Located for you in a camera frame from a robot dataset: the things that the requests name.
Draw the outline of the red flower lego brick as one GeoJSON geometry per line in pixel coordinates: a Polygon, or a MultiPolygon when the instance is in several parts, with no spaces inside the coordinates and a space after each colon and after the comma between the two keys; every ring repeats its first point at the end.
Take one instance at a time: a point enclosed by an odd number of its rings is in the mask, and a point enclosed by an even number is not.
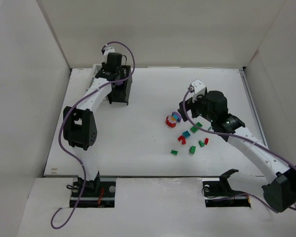
{"type": "Polygon", "coordinates": [[[170,127],[170,128],[174,128],[177,125],[177,120],[173,117],[173,116],[167,116],[166,117],[166,124],[170,127]]]}

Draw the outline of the purple curved lego brick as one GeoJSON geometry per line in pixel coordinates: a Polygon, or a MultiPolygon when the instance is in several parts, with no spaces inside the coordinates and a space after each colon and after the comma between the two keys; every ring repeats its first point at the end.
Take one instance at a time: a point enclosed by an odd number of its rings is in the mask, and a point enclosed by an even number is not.
{"type": "Polygon", "coordinates": [[[173,116],[176,116],[176,118],[177,118],[177,122],[181,122],[181,120],[182,120],[182,116],[181,116],[180,113],[178,113],[178,112],[172,112],[172,115],[173,115],[173,116]]]}

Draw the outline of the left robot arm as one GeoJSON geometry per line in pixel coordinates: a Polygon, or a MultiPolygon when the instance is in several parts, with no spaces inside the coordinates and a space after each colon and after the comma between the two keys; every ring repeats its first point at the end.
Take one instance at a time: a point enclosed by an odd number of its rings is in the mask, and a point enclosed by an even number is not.
{"type": "Polygon", "coordinates": [[[105,62],[94,66],[91,84],[82,101],[63,110],[63,137],[72,147],[71,153],[83,164],[86,173],[83,178],[79,178],[79,186],[86,182],[88,188],[96,187],[98,169],[92,158],[91,147],[98,134],[95,112],[99,105],[105,98],[110,104],[129,104],[132,76],[131,67],[122,64],[124,57],[121,53],[109,52],[105,62]]]}

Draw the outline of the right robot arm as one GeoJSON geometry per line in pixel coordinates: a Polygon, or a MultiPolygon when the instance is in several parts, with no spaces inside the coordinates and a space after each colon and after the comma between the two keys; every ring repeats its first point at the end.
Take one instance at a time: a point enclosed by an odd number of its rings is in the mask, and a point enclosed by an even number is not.
{"type": "Polygon", "coordinates": [[[204,88],[196,93],[189,87],[187,94],[190,93],[193,96],[185,96],[179,104],[183,121],[203,117],[212,127],[208,133],[235,147],[263,174],[261,180],[254,181],[240,176],[239,170],[230,169],[219,176],[208,195],[221,200],[252,196],[275,213],[291,209],[296,203],[296,165],[267,148],[242,120],[229,113],[227,98],[222,92],[204,88]]]}

